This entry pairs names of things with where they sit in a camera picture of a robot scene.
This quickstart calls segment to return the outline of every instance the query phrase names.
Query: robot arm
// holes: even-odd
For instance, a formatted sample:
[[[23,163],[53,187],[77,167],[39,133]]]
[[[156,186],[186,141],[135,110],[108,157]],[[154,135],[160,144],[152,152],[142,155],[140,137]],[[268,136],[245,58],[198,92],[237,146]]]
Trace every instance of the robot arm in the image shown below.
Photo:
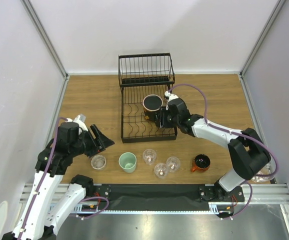
[[[177,95],[165,92],[168,99],[166,107],[160,109],[156,125],[161,128],[178,127],[181,132],[192,137],[207,139],[228,149],[232,162],[232,169],[222,176],[216,183],[219,195],[227,195],[241,183],[252,179],[271,157],[268,151],[249,139],[237,134],[250,136],[261,142],[254,129],[231,129],[211,121],[205,121],[198,114],[190,114],[185,102]]]
[[[3,240],[56,239],[56,234],[74,206],[86,196],[92,197],[93,180],[77,175],[72,179],[67,194],[48,213],[53,195],[73,158],[81,154],[90,158],[115,144],[95,125],[90,126],[93,136],[84,123],[85,118],[82,114],[74,120],[68,118],[57,128],[56,141],[52,139],[38,155],[33,187],[24,212],[14,230],[3,235]],[[46,169],[52,144],[54,153]]]

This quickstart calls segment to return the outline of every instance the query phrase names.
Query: metal floor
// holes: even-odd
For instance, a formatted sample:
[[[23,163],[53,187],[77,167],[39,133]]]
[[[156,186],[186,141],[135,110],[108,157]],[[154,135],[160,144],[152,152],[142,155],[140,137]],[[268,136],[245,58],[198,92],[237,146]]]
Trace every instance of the metal floor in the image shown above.
[[[233,220],[215,215],[100,214],[68,217],[57,240],[289,240],[280,205],[250,205]]]

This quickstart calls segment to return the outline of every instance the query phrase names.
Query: transparent cup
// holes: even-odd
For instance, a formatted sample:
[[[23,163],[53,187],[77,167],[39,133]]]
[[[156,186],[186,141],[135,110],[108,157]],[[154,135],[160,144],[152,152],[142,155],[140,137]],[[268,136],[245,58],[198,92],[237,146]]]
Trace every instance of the transparent cup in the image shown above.
[[[271,173],[270,165],[267,164],[257,173],[257,175],[268,175],[270,173]],[[254,176],[253,178],[251,178],[251,180],[254,181],[255,183],[264,183],[270,181],[273,178],[274,176]]]
[[[106,168],[106,165],[107,165],[107,160],[102,155],[95,155],[91,159],[91,166],[95,170],[102,171],[102,170],[104,170]]]
[[[175,156],[171,156],[167,159],[166,165],[169,168],[169,172],[174,173],[180,168],[180,160]]]
[[[168,172],[168,166],[164,163],[158,163],[154,167],[154,173],[160,179],[164,179],[168,175]]]
[[[152,149],[147,149],[142,154],[143,160],[146,164],[153,164],[157,158],[157,153]]]

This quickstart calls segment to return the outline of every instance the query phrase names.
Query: wire rack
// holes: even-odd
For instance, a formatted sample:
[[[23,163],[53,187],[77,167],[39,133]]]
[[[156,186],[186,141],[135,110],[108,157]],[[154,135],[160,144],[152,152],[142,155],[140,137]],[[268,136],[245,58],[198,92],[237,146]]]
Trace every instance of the wire rack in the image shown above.
[[[166,141],[177,138],[177,128],[159,128],[154,122],[147,121],[142,104],[143,99],[151,94],[164,99],[165,91],[175,83],[169,53],[120,56],[119,83],[123,143]]]
[[[119,56],[120,87],[174,84],[170,53]]]

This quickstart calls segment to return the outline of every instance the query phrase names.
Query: mug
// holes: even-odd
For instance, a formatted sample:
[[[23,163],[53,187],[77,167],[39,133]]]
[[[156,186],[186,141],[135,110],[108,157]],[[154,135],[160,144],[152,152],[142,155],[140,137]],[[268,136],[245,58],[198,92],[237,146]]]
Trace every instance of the mug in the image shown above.
[[[198,170],[205,172],[210,168],[210,158],[207,155],[199,154],[192,161],[191,172]]]
[[[163,103],[164,101],[158,95],[151,94],[146,96],[142,101],[144,118],[150,122],[155,122]]]

